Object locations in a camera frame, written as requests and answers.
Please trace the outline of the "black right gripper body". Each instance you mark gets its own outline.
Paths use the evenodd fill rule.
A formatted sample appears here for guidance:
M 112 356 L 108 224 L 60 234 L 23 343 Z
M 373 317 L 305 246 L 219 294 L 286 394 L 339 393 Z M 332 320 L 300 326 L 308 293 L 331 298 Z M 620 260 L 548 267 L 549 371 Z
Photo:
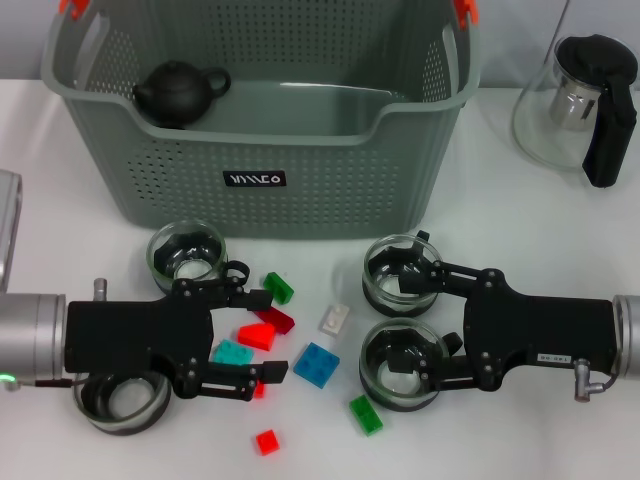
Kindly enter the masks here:
M 531 296 L 516 292 L 498 271 L 487 270 L 464 307 L 464 347 L 477 387 L 496 391 L 520 366 L 571 369 L 584 359 L 612 372 L 614 309 L 610 300 Z

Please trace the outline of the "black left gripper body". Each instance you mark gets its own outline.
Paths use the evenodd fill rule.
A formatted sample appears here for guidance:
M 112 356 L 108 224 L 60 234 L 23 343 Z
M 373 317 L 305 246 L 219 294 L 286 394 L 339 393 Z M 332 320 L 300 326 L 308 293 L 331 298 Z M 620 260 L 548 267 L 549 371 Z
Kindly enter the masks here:
M 206 304 L 190 297 L 69 304 L 64 368 L 69 373 L 157 372 L 174 385 L 200 385 L 213 341 Z

